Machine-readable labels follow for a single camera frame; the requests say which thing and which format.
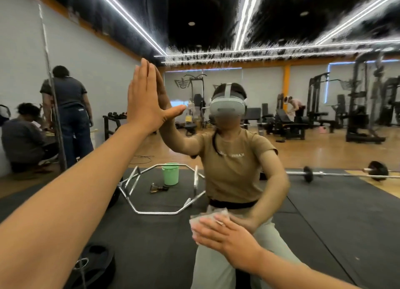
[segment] black belt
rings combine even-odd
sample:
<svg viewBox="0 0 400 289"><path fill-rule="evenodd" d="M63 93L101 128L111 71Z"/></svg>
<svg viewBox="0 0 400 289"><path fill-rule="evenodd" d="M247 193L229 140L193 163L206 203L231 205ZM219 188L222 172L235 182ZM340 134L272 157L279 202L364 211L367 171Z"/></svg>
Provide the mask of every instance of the black belt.
<svg viewBox="0 0 400 289"><path fill-rule="evenodd" d="M223 201L217 201L215 199L210 199L210 206L213 206L215 208L227 208L228 210L235 210L235 209L251 208L257 202L258 200L249 203L231 203L231 202L223 202Z"/></svg>

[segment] tan t-shirt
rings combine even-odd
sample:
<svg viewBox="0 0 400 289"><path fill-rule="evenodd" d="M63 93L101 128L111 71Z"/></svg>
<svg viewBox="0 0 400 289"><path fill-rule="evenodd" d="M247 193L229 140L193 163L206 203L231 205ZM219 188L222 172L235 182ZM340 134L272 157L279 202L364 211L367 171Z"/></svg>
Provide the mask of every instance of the tan t-shirt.
<svg viewBox="0 0 400 289"><path fill-rule="evenodd" d="M213 132L197 134L199 156L206 177L206 194L210 199L232 203L248 203L260 198L262 190L259 157L276 148L265 137L242 129L233 141L216 136L219 156L213 148Z"/></svg>

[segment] yellow floor section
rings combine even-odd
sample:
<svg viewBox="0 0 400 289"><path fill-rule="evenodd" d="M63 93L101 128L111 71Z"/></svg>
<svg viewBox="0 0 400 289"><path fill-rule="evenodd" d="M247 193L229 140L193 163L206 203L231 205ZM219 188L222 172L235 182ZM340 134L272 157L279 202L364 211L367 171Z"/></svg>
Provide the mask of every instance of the yellow floor section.
<svg viewBox="0 0 400 289"><path fill-rule="evenodd" d="M366 174L362 171L355 171L355 170L346 170L346 172L350 173L350 174ZM393 172L390 175L400 175L400 173L398 172ZM384 181L374 181L371 178L367 178L367 177L360 177L360 179L370 183L371 185L374 185L375 187L382 189L383 191L386 191L387 193L390 193L396 197L398 197L400 199L400 179L387 179Z"/></svg>

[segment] white vr headset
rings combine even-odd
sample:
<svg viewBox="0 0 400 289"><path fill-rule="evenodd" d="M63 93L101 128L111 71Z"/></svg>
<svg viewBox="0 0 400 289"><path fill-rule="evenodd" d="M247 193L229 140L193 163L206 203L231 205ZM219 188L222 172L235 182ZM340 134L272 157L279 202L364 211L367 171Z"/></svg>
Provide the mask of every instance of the white vr headset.
<svg viewBox="0 0 400 289"><path fill-rule="evenodd" d="M217 93L211 99L210 114L220 115L244 115L246 112L245 98L237 92L231 92L232 84L226 84L225 92Z"/></svg>

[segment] orange column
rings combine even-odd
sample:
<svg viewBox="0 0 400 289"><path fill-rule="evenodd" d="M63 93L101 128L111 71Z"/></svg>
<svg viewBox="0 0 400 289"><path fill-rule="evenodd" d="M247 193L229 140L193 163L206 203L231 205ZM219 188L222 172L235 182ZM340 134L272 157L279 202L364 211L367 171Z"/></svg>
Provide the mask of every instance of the orange column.
<svg viewBox="0 0 400 289"><path fill-rule="evenodd" d="M287 96L289 93L289 82L290 82L290 64L287 64L283 68L283 85L282 93L283 97ZM283 105L283 109L287 111L287 105Z"/></svg>

